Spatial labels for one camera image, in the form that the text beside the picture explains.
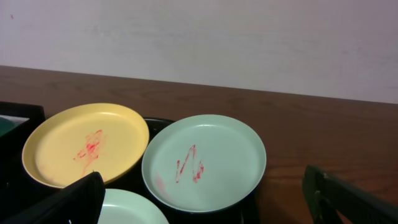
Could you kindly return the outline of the mint green plate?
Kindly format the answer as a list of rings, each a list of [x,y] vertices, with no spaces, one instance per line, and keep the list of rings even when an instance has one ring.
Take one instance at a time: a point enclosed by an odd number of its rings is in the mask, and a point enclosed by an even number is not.
[[[147,198],[121,189],[106,189],[98,224],[169,224]]]
[[[260,183],[267,154],[259,135],[234,118],[191,116],[161,130],[142,158],[148,191],[164,205],[188,213],[231,207]]]

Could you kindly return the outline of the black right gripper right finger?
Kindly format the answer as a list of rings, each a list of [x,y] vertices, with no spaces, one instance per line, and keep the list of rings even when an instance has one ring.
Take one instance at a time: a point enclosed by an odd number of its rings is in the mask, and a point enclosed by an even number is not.
[[[306,166],[302,191],[314,223],[397,224],[397,207],[367,193],[331,173]]]

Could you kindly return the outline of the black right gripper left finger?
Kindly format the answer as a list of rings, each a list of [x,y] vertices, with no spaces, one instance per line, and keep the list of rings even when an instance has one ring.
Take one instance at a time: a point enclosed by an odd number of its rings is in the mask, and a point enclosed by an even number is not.
[[[99,172],[92,172],[59,192],[9,217],[3,224],[97,224],[105,196]]]

